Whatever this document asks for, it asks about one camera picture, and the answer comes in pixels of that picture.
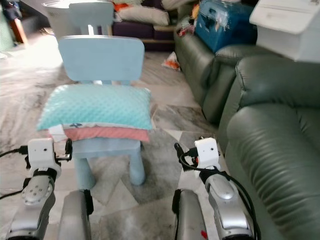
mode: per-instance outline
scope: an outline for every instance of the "blue box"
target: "blue box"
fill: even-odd
[[[253,9],[239,2],[203,0],[195,33],[214,53],[231,44],[255,44],[257,26],[249,23]]]

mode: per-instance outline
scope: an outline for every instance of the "teal pillow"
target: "teal pillow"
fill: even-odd
[[[51,94],[37,129],[63,125],[150,130],[150,97],[146,88],[125,85],[62,85]]]

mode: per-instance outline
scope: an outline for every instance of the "light blue chair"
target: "light blue chair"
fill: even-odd
[[[114,21],[112,2],[97,0],[70,3],[69,16],[83,35],[89,35],[88,25],[92,26],[94,35],[98,35],[98,26],[101,26],[102,35],[112,35],[111,25]]]
[[[84,84],[112,81],[129,85],[141,76],[145,48],[141,40],[112,36],[66,36],[59,41],[59,50],[68,77]],[[141,185],[145,170],[140,154],[141,143],[133,139],[91,138],[73,142],[76,179],[79,189],[91,189],[96,180],[88,159],[129,155],[130,181]]]

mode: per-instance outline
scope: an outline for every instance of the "marble floor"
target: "marble floor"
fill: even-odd
[[[74,84],[62,65],[57,42],[50,35],[35,35],[29,47],[7,51],[0,59],[0,150],[24,145],[32,138],[45,137],[36,123],[53,89]],[[94,212],[90,216],[93,240],[174,239],[175,216],[171,211],[177,188],[198,193],[208,237],[217,240],[213,211],[204,185],[192,172],[182,172],[174,149],[179,142],[186,150],[199,136],[214,137],[217,129],[202,115],[181,72],[161,67],[169,53],[146,52],[136,87],[151,90],[153,130],[150,142],[142,144],[146,181],[133,186],[129,179],[129,158],[117,156],[90,160],[96,185],[91,190]],[[0,194],[22,188],[28,176],[24,157],[18,154],[0,159]],[[62,164],[55,184],[56,202],[50,212],[45,239],[57,239],[64,197],[77,188],[73,162]],[[0,239],[4,239],[17,210],[20,196],[0,201]]]

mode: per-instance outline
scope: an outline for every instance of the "green leather sofa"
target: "green leather sofa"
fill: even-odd
[[[319,240],[320,64],[252,56],[236,75],[221,119],[225,161],[251,196],[261,239]]]
[[[192,4],[179,7],[178,19],[190,15],[192,7]],[[202,107],[206,119],[216,125],[236,77],[237,62],[247,56],[274,54],[255,45],[230,45],[214,54],[197,35],[189,33],[183,37],[175,33],[174,41],[175,53],[194,99]]]

